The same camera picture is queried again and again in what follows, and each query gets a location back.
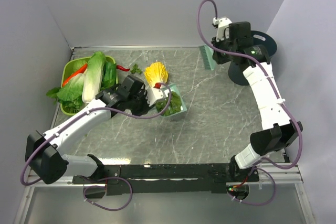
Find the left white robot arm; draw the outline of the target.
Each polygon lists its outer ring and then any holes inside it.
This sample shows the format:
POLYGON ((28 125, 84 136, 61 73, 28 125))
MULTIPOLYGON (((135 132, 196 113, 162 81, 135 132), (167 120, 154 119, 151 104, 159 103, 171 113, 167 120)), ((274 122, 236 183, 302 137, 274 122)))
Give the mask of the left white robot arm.
POLYGON ((25 162, 45 184, 52 184, 63 176, 84 176, 98 183, 104 176, 102 162, 88 154, 71 156, 66 150, 102 122, 110 120, 119 111, 130 110, 139 118, 153 108, 161 93, 133 76, 127 76, 121 84, 101 91, 95 99, 66 122, 45 133, 29 134, 26 143, 25 162))

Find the teal hand brush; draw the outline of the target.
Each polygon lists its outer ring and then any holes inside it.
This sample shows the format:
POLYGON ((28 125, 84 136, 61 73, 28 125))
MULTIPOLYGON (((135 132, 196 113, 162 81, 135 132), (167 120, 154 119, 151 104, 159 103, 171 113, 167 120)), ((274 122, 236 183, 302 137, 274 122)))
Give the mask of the teal hand brush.
POLYGON ((207 45, 202 45, 199 46, 199 50, 203 58, 204 68, 211 71, 215 70, 217 63, 213 59, 213 49, 207 45))

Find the teal dustpan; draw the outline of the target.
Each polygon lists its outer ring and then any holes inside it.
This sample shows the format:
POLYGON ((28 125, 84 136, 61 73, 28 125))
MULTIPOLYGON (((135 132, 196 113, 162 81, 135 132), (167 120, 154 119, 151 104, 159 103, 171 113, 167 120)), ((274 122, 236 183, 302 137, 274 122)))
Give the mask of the teal dustpan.
MULTIPOLYGON (((161 114, 164 117, 176 116, 183 112, 187 111, 186 105, 181 97, 181 94, 177 88, 176 84, 170 84, 169 88, 172 91, 172 98, 169 107, 161 114)), ((159 101, 155 104, 155 108, 157 112, 161 112, 163 108, 166 106, 168 101, 168 96, 170 94, 167 88, 162 89, 166 95, 166 99, 163 101, 159 101)))

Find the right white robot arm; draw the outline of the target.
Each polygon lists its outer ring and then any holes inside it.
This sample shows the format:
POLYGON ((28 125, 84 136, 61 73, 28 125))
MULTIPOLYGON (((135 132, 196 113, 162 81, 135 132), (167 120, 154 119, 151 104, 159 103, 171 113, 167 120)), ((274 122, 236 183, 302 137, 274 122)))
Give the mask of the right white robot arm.
POLYGON ((230 160, 229 175, 243 180, 254 165, 269 154, 299 141, 296 164, 302 152, 302 124, 293 119, 285 106, 272 72, 271 57, 277 51, 275 40, 260 31, 253 31, 249 22, 233 23, 229 18, 214 18, 217 29, 212 45, 217 64, 236 65, 251 87, 261 116, 262 131, 250 135, 250 143, 230 160))

